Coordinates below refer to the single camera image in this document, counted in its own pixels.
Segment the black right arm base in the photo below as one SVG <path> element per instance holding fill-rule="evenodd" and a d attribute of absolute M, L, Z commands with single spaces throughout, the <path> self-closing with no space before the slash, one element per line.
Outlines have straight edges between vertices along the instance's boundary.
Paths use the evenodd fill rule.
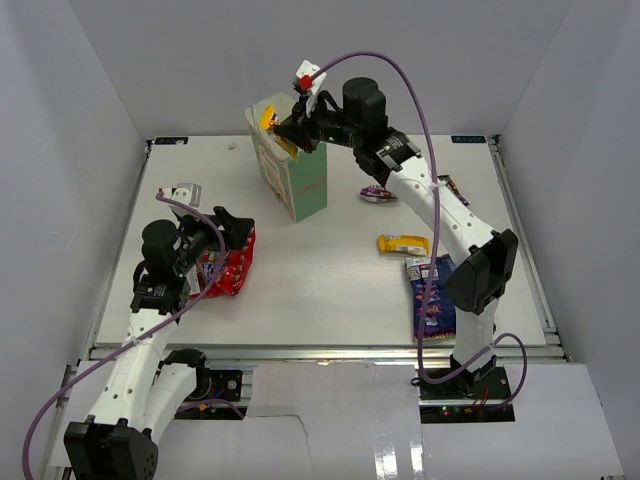
<path fill-rule="evenodd" d="M 411 384 L 418 390 L 423 425 L 511 423 L 516 420 L 512 405 L 498 408 L 511 395 L 504 367 L 496 367 L 470 389 L 460 378 L 432 385 L 414 377 Z"/>

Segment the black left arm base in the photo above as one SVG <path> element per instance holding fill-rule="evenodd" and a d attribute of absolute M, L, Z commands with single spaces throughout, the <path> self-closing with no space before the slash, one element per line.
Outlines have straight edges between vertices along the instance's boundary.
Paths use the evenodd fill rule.
<path fill-rule="evenodd" d="M 191 401 L 209 398 L 239 401 L 243 385 L 241 370 L 216 370 L 207 367 L 196 369 L 196 388 L 187 397 Z"/>

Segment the yellow M&M's packet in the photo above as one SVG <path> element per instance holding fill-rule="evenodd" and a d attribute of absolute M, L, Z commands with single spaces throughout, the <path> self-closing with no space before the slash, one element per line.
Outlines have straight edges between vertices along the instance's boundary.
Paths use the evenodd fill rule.
<path fill-rule="evenodd" d="M 280 124 L 279 117 L 273 105 L 267 105 L 261 115 L 259 127 L 275 141 L 295 162 L 299 160 L 298 147 L 289 140 L 279 136 L 275 127 Z"/>

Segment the red candy bag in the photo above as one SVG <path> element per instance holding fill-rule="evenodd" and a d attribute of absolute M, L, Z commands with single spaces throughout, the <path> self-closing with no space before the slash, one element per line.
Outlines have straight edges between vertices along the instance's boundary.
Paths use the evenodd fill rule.
<path fill-rule="evenodd" d="M 239 250 L 228 250 L 224 264 L 216 277 L 215 284 L 207 291 L 206 298 L 218 296 L 235 297 L 242 290 L 254 257 L 255 229 L 250 230 L 245 245 Z M 189 271 L 187 280 L 191 288 L 190 297 L 197 297 L 215 273 L 219 253 L 207 249 Z"/>

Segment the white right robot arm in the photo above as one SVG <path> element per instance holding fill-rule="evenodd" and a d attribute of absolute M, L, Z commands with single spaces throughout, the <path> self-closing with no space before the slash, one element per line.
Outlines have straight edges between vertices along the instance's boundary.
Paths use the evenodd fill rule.
<path fill-rule="evenodd" d="M 494 316 L 513 273 L 516 235 L 497 231 L 439 184 L 431 159 L 389 125 L 386 97 L 374 80 L 348 80 L 340 103 L 309 74 L 294 88 L 299 98 L 276 135 L 307 153 L 321 142 L 350 148 L 360 169 L 404 202 L 451 257 L 455 268 L 444 290 L 455 307 L 456 334 L 451 371 L 441 380 L 463 398 L 477 397 L 495 367 Z"/>

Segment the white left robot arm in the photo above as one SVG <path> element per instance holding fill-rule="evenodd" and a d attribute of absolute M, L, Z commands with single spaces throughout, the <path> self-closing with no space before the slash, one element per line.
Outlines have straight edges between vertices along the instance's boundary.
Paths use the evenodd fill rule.
<path fill-rule="evenodd" d="M 174 214 L 143 229 L 128 349 L 116 358 L 86 418 L 66 428 L 64 447 L 78 479 L 153 478 L 159 440 L 182 404 L 221 397 L 202 351 L 165 348 L 191 295 L 189 274 L 210 258 L 207 278 L 221 278 L 225 263 L 253 247 L 255 222 L 222 206 L 205 218 L 180 209 Z"/>

